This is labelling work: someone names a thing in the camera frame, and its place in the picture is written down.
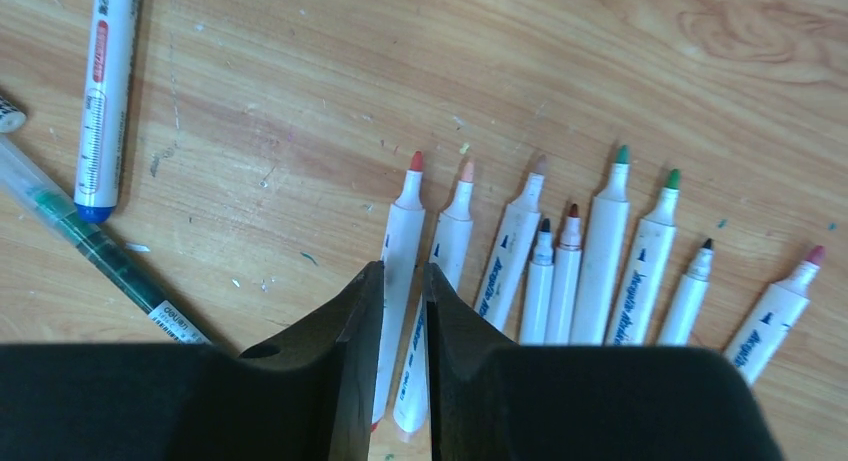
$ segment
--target black object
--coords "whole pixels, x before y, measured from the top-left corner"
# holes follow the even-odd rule
[[[519,347],[425,269],[434,460],[782,459],[717,353]]]
[[[383,265],[233,359],[205,345],[0,347],[0,459],[365,459]]]
[[[424,268],[433,458],[781,459],[711,352],[518,347]],[[208,346],[0,347],[0,459],[367,458],[383,303],[371,263],[232,359]]]

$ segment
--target marker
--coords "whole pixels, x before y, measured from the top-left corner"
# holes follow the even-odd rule
[[[548,159],[543,154],[536,160],[536,166],[524,190],[513,202],[506,206],[492,253],[489,255],[489,266],[483,273],[483,283],[474,310],[483,316],[492,326],[503,331],[512,298],[518,289],[518,281],[533,235],[539,225],[539,196],[545,184],[545,173],[548,170]]]
[[[0,96],[0,134],[14,133],[26,122],[26,115]]]
[[[74,202],[99,224],[118,204],[139,0],[94,0]]]
[[[651,312],[674,242],[674,208],[680,195],[680,170],[672,169],[653,211],[639,220],[630,260],[618,290],[618,301],[607,331],[606,344],[621,346],[645,342]]]
[[[471,241],[471,191],[474,189],[474,162],[468,161],[456,185],[450,206],[439,214],[430,262],[442,269],[454,290],[459,288],[465,254]],[[418,301],[415,329],[409,338],[406,362],[398,384],[392,415],[406,433],[414,433],[427,419],[430,394],[427,388],[426,306]]]
[[[754,310],[727,346],[724,357],[754,384],[780,348],[789,330],[810,304],[807,287],[824,261],[824,247],[816,246],[792,276],[770,284]]]
[[[406,316],[421,228],[424,226],[424,207],[421,206],[419,198],[423,170],[424,157],[421,151],[416,151],[406,172],[403,191],[389,208],[386,235],[383,237],[383,253],[380,255],[386,266],[383,284],[383,328],[380,334],[380,352],[377,356],[377,385],[374,389],[371,423],[382,419],[389,401],[392,372],[400,346],[400,332]]]
[[[545,344],[566,345],[571,337],[574,297],[580,273],[580,212],[572,204],[554,256],[554,284],[545,329]]]
[[[612,290],[627,228],[627,173],[629,150],[622,146],[612,165],[607,186],[595,196],[586,247],[580,264],[580,280],[571,321],[571,344],[596,345],[604,342]]]
[[[689,270],[680,278],[665,324],[657,339],[657,344],[666,346],[685,346],[689,340],[695,319],[710,286],[710,265],[713,261],[713,240],[707,239],[695,259],[689,264]]]
[[[100,228],[83,221],[70,196],[3,135],[0,182],[9,196],[50,232],[71,243],[169,336],[180,343],[211,344],[165,290]]]
[[[519,344],[543,344],[551,304],[551,284],[554,280],[554,237],[551,220],[542,220],[536,237],[536,248],[527,268],[527,291],[524,295],[524,314],[521,316]]]

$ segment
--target white marker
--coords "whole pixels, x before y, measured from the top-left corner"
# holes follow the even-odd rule
[[[713,261],[713,240],[707,239],[695,259],[689,264],[689,270],[680,278],[671,308],[665,318],[657,344],[666,346],[685,346],[689,334],[695,326],[698,311],[704,302],[707,288],[710,287],[710,265]]]
[[[474,163],[469,161],[462,170],[456,185],[453,202],[441,214],[433,236],[430,262],[442,269],[454,290],[459,287],[465,254],[471,241],[471,191],[474,188]],[[427,419],[430,393],[427,387],[426,305],[418,302],[415,328],[409,338],[405,364],[398,385],[392,415],[397,425],[406,433],[414,433]]]
[[[606,344],[621,346],[645,342],[651,312],[674,242],[674,208],[680,196],[680,171],[672,169],[653,211],[639,220],[630,260],[624,269],[618,301],[612,312]]]
[[[14,133],[26,122],[26,115],[0,96],[0,134]]]
[[[74,203],[89,223],[118,204],[139,0],[94,0]]]
[[[551,220],[542,220],[536,238],[536,248],[527,268],[527,286],[524,295],[524,313],[521,316],[519,344],[540,345],[545,342],[548,309],[551,304],[551,285],[554,281],[554,237]]]
[[[574,314],[574,297],[577,295],[581,255],[580,212],[577,205],[572,204],[554,256],[554,284],[551,289],[545,344],[566,345],[571,338],[571,320]]]
[[[489,255],[489,266],[483,273],[483,283],[474,310],[499,331],[503,331],[506,325],[521,272],[530,254],[533,235],[542,216],[539,212],[539,196],[545,184],[547,169],[548,160],[543,154],[536,160],[535,169],[527,177],[524,191],[506,206]]]
[[[574,300],[571,344],[600,346],[604,342],[630,210],[627,202],[628,157],[627,146],[622,146],[612,165],[609,183],[592,202]]]
[[[810,303],[807,287],[822,261],[824,247],[816,246],[792,276],[770,284],[727,346],[724,357],[739,369],[749,385],[757,381]]]
[[[403,192],[389,208],[386,236],[383,238],[383,253],[380,256],[385,263],[383,328],[380,333],[377,385],[374,388],[374,410],[371,415],[371,422],[375,425],[385,414],[389,402],[392,372],[400,346],[400,332],[406,316],[421,228],[424,226],[424,207],[419,197],[423,169],[424,157],[421,151],[416,151],[406,172]]]

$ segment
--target wood grain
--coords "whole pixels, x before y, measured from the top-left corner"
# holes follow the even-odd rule
[[[533,156],[551,160],[542,205],[558,224],[567,201],[588,207],[614,146],[628,143],[631,233],[663,173],[683,172],[679,234],[652,333],[705,236],[716,240],[716,260],[694,342],[716,349],[767,283],[812,245],[827,246],[812,304],[755,392],[788,458],[841,459],[846,6],[144,0],[122,197],[107,229],[150,247],[137,257],[244,348],[379,257],[388,206],[415,150],[425,153],[430,212],[422,260],[461,146],[477,159],[460,288],[471,300],[500,213]],[[90,9],[91,0],[0,0],[0,91],[29,115],[13,138],[68,190]],[[71,247],[21,215],[0,198],[1,341],[166,340]],[[428,459],[428,443],[426,432],[401,443],[385,421],[371,457]]]

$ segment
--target green marker tip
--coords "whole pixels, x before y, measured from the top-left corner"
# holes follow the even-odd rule
[[[628,164],[630,160],[630,148],[627,145],[623,145],[618,148],[618,155],[615,157],[615,164]]]
[[[668,181],[665,183],[665,187],[668,189],[680,189],[680,170],[672,169],[670,173],[668,173]]]

